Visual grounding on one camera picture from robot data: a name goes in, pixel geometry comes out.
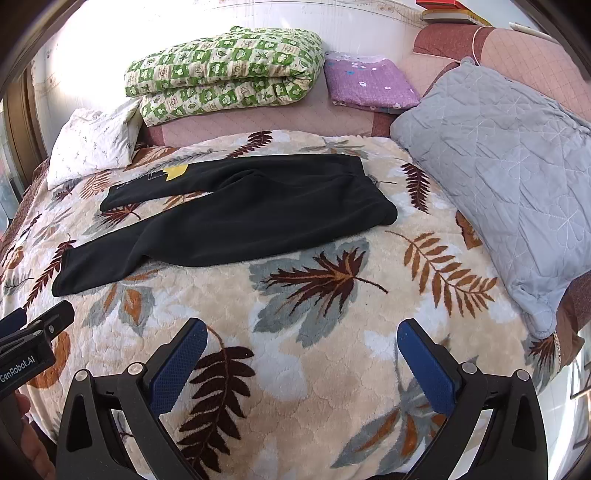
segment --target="black sweatpants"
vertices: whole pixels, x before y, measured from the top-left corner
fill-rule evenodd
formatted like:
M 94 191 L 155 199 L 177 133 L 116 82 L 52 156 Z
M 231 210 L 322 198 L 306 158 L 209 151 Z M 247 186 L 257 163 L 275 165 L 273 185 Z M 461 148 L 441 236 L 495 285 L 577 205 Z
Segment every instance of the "black sweatpants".
M 112 186 L 101 211 L 199 190 L 212 192 L 64 253 L 59 297 L 116 282 L 147 258 L 205 267 L 311 248 L 390 225 L 396 207 L 359 157 L 270 155 L 191 164 Z

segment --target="folded purple blanket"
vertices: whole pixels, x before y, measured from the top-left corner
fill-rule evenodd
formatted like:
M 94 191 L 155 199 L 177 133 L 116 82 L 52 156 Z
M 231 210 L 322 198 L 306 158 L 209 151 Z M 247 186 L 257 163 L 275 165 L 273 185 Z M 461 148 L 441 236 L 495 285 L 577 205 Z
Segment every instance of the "folded purple blanket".
M 327 59 L 324 75 L 336 105 L 380 111 L 408 109 L 419 103 L 404 74 L 388 59 L 373 63 Z

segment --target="yellow label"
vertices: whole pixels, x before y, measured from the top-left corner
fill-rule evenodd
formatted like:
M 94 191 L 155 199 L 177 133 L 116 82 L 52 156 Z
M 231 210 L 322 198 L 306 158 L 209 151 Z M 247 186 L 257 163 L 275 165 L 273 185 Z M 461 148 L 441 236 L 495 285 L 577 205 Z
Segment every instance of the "yellow label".
M 166 177 L 166 181 L 174 180 L 176 177 L 180 177 L 182 174 L 184 174 L 187 171 L 188 166 L 189 166 L 189 164 L 185 163 L 185 165 L 177 165 L 176 167 L 163 168 L 163 171 L 168 173 L 168 176 Z

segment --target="gray pillow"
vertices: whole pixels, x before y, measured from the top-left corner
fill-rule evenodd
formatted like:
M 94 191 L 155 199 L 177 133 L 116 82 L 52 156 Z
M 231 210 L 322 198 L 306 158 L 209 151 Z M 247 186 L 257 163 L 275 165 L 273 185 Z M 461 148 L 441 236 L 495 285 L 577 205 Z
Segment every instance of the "gray pillow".
M 531 334 L 551 335 L 591 270 L 591 124 L 464 59 L 390 134 L 479 233 Z

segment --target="finger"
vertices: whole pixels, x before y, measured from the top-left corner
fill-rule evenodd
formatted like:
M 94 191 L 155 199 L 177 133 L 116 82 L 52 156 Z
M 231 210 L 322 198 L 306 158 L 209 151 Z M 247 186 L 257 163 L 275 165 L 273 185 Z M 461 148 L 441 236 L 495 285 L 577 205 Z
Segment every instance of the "finger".
M 31 401 L 22 393 L 14 392 L 17 397 L 18 412 L 21 417 L 31 409 Z
M 33 460 L 33 468 L 41 478 L 46 479 L 51 475 L 55 478 L 56 468 L 51 460 L 49 460 L 49 456 L 47 455 L 45 448 L 41 449 L 39 454 Z
M 23 420 L 22 423 L 21 450 L 25 454 L 25 457 L 33 461 L 39 455 L 43 444 L 39 440 L 35 430 L 33 430 L 33 427 L 29 425 L 29 422 Z
M 25 457 L 31 461 L 33 468 L 45 480 L 55 480 L 56 468 L 49 460 L 47 450 L 37 436 L 33 427 L 23 421 L 21 450 Z

